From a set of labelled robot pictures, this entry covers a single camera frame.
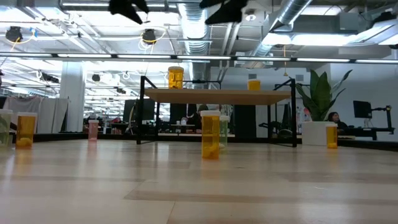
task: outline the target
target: desk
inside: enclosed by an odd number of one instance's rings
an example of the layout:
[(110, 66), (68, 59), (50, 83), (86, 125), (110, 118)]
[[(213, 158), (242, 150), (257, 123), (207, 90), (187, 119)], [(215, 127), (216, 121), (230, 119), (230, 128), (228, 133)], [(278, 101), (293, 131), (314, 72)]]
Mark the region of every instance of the desk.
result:
[(160, 103), (210, 103), (223, 105), (272, 105), (290, 98), (290, 91), (166, 90), (146, 89), (145, 95)]
[(111, 123), (111, 124), (109, 124), (109, 127), (111, 129), (117, 128), (121, 131), (121, 134), (124, 134), (126, 132), (126, 129), (129, 127), (129, 124), (127, 124), (127, 123)]
[(187, 128), (195, 129), (195, 125), (194, 124), (170, 124), (170, 126), (172, 128), (174, 128), (174, 130), (176, 130), (177, 127), (181, 127), (181, 133), (186, 133), (187, 132)]
[[(303, 138), (303, 136), (302, 135), (297, 135), (297, 138), (298, 139), (302, 139)], [(337, 138), (338, 139), (350, 139), (350, 140), (354, 140), (355, 139), (355, 136), (337, 136)]]
[[(276, 91), (280, 87), (288, 85), (290, 91)], [(137, 111), (137, 144), (141, 144), (142, 136), (142, 119), (144, 117), (144, 96), (157, 102), (156, 110), (156, 123), (155, 138), (159, 133), (159, 108), (160, 103), (209, 103), (221, 105), (267, 105), (268, 106), (268, 120), (271, 122), (271, 105), (276, 104), (281, 100), (291, 99), (292, 114), (296, 114), (296, 84), (295, 79), (291, 78), (283, 84), (277, 86), (271, 91), (253, 91), (253, 90), (169, 90), (157, 88), (147, 77), (141, 76), (140, 94), (138, 101)], [(297, 125), (296, 120), (291, 122), (292, 134), (292, 147), (297, 147)]]
[[(159, 136), (201, 137), (201, 134), (159, 133)], [(235, 138), (235, 135), (228, 134), (228, 137)]]
[(372, 137), (373, 141), (377, 141), (377, 132), (393, 133), (395, 128), (345, 128), (344, 135), (356, 137)]

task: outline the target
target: ventilation duct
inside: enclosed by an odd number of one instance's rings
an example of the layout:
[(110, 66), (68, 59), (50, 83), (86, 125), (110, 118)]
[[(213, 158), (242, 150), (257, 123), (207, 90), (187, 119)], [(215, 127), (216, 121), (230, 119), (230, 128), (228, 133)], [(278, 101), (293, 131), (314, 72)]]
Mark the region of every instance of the ventilation duct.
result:
[[(185, 42), (185, 51), (188, 55), (207, 55), (208, 42), (200, 42), (198, 39), (208, 38), (208, 29), (205, 24), (207, 10), (200, 9), (199, 4), (179, 4), (178, 10), (181, 14), (181, 26), (183, 37), (195, 41)], [(210, 66), (208, 63), (193, 62), (189, 64), (190, 78), (192, 80), (209, 80)], [(208, 88), (208, 85), (193, 85), (194, 88)]]
[[(29, 1), (3, 1), (2, 6), (8, 7), (54, 7), (63, 11), (107, 11), (109, 3), (106, 1), (61, 1), (61, 0), (29, 0)], [(167, 1), (162, 3), (147, 3), (149, 12), (173, 12), (178, 13), (176, 5), (168, 5)], [(133, 5), (137, 12), (141, 10)]]
[[(281, 9), (276, 12), (278, 16), (273, 20), (269, 21), (271, 16), (268, 16), (266, 22), (271, 24), (269, 30), (275, 30), (283, 26), (292, 26), (293, 22), (298, 18), (298, 16), (304, 11), (304, 9), (312, 2), (312, 0), (285, 0), (282, 3)], [(264, 57), (270, 51), (273, 45), (263, 44), (262, 42), (252, 51), (251, 56)], [(245, 64), (246, 68), (252, 68), (251, 62)]]

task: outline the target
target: wooden floor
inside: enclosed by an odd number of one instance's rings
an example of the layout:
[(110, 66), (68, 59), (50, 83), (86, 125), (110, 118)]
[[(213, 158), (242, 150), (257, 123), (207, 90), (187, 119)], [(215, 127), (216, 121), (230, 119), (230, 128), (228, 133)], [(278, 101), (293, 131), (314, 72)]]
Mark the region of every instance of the wooden floor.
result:
[(199, 142), (0, 151), (0, 223), (398, 223), (398, 154)]

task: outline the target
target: black object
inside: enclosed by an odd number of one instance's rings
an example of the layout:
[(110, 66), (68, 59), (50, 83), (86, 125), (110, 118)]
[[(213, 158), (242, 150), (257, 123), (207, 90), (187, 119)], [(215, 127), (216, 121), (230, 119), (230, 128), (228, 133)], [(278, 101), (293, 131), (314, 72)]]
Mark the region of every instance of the black object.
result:
[(52, 82), (52, 83), (60, 83), (60, 80), (58, 78), (55, 78), (51, 75), (47, 75), (46, 73), (42, 72), (42, 79), (46, 82)]
[(108, 11), (112, 15), (120, 14), (138, 24), (142, 24), (142, 20), (138, 16), (132, 4), (135, 4), (139, 9), (141, 9), (145, 13), (149, 12), (149, 8), (145, 0), (110, 0)]
[[(152, 88), (157, 88), (147, 77), (141, 76), (140, 82), (140, 90), (139, 90), (139, 101), (138, 101), (138, 109), (137, 109), (137, 144), (141, 144), (142, 137), (144, 135), (144, 125), (142, 124), (142, 119), (144, 117), (144, 95), (145, 95), (145, 82), (151, 85)], [(160, 103), (156, 103), (156, 119), (155, 119), (155, 130), (154, 130), (154, 139), (159, 138), (159, 108)]]
[(187, 116), (187, 105), (179, 103), (170, 104), (170, 124), (175, 124)]
[(191, 104), (191, 103), (188, 104), (188, 112), (187, 112), (188, 116), (192, 116), (197, 111), (198, 111), (198, 107), (196, 104)]
[(154, 29), (146, 29), (144, 34), (142, 35), (142, 41), (144, 41), (147, 45), (154, 45), (156, 44), (156, 36)]
[(120, 94), (126, 94), (126, 91), (123, 90), (122, 88), (117, 88), (116, 91)]
[(256, 106), (234, 105), (233, 114), (235, 137), (243, 139), (256, 138)]
[(355, 118), (372, 118), (372, 106), (369, 102), (353, 101)]
[(370, 137), (373, 141), (377, 141), (378, 132), (394, 133), (395, 128), (345, 128), (343, 136)]
[(6, 39), (11, 42), (20, 42), (22, 38), (21, 28), (20, 27), (10, 27), (6, 32)]
[[(124, 102), (124, 111), (123, 111), (123, 121), (129, 122), (130, 112), (132, 107), (136, 104), (136, 100), (126, 100)], [(142, 120), (153, 120), (155, 115), (155, 101), (151, 99), (144, 99), (144, 103), (142, 104), (143, 107), (143, 115)], [(132, 121), (137, 119), (137, 110), (135, 108), (132, 113)]]
[(397, 16), (393, 15), (391, 12), (382, 12), (379, 17), (373, 20), (372, 26), (377, 22), (389, 21), (392, 19), (397, 19)]
[(211, 7), (221, 3), (221, 7), (213, 15), (211, 15), (205, 23), (220, 24), (225, 22), (241, 22), (242, 8), (248, 4), (248, 0), (230, 0), (227, 3), (221, 0), (202, 0), (199, 4), (201, 8)]
[(101, 80), (100, 75), (94, 74), (91, 78), (94, 82), (99, 82)]

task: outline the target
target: ceiling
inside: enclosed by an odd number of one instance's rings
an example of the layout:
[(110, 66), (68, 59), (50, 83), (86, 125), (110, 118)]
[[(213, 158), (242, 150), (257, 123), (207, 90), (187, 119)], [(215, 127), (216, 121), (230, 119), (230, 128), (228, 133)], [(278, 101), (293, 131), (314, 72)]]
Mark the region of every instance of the ceiling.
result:
[[(83, 1), (62, 1), (64, 5), (73, 3), (83, 3)], [(106, 5), (106, 1), (84, 1), (87, 4)], [(149, 4), (159, 3), (158, 1), (147, 1)], [(176, 2), (198, 2), (193, 1), (166, 1), (170, 6)], [(335, 16), (341, 9), (352, 7), (351, 12), (363, 10), (359, 1), (313, 1), (312, 4), (303, 11), (302, 15), (324, 15)], [(396, 1), (368, 1), (368, 9), (377, 10), (380, 7), (389, 6)], [(228, 37), (227, 48), (231, 49), (231, 55), (236, 52), (250, 52), (261, 43), (264, 36), (264, 19), (268, 14), (280, 8), (280, 1), (251, 1), (250, 6), (257, 9), (256, 19), (245, 21), (240, 24), (237, 30), (237, 38), (234, 40), (233, 31)], [(46, 52), (46, 53), (86, 53), (86, 54), (184, 54), (185, 42), (181, 27), (180, 15), (174, 12), (150, 12), (146, 15), (138, 12), (145, 24), (139, 25), (116, 14), (111, 15), (107, 11), (82, 11), (78, 6), (69, 6), (69, 10), (62, 11), (56, 7), (0, 7), (0, 52)], [(210, 8), (209, 14), (216, 11), (218, 6)], [(10, 26), (21, 27), (23, 35), (22, 43), (15, 44), (6, 38), (6, 32)], [(158, 41), (154, 45), (142, 44), (141, 35), (145, 29), (154, 29)], [(206, 39), (210, 43), (209, 54), (222, 54), (225, 33), (228, 30), (227, 24), (209, 26), (210, 36)], [(287, 57), (342, 57), (342, 58), (384, 58), (391, 54), (390, 49), (385, 45), (366, 44), (357, 47), (327, 47), (309, 45), (285, 45), (284, 47), (274, 46), (271, 50), (274, 56)], [(61, 79), (62, 61), (59, 60), (27, 60), (21, 58), (0, 58), (1, 70), (5, 74), (2, 78), (4, 85), (33, 85), (34, 87), (24, 86), (21, 88), (7, 88), (16, 93), (46, 95), (56, 97), (59, 88), (40, 87), (48, 85), (37, 78), (37, 71), (48, 73)], [(113, 114), (120, 113), (123, 107), (122, 101), (126, 96), (134, 98), (138, 95), (139, 78), (147, 75), (149, 79), (160, 87), (167, 86), (167, 68), (170, 66), (181, 66), (186, 71), (189, 70), (187, 62), (84, 62), (88, 74), (86, 86), (87, 111), (94, 107), (112, 108)], [(218, 76), (218, 63), (211, 63), (211, 78)], [(319, 67), (319, 64), (311, 63), (274, 63), (269, 69), (263, 68), (256, 70), (257, 73), (266, 73), (272, 70), (269, 75), (271, 82), (279, 82), (279, 73), (284, 67), (288, 68), (312, 68)], [(238, 86), (247, 80), (246, 74), (250, 71), (244, 68), (234, 68), (233, 65), (225, 75), (223, 86)], [(93, 74), (103, 77), (102, 82), (94, 82), (91, 79)], [(184, 78), (191, 79), (188, 72)], [(95, 86), (119, 85), (127, 90), (126, 95), (116, 93), (113, 88), (95, 88)], [(93, 99), (114, 98), (114, 102), (107, 100), (101, 101), (103, 106), (94, 105)]]

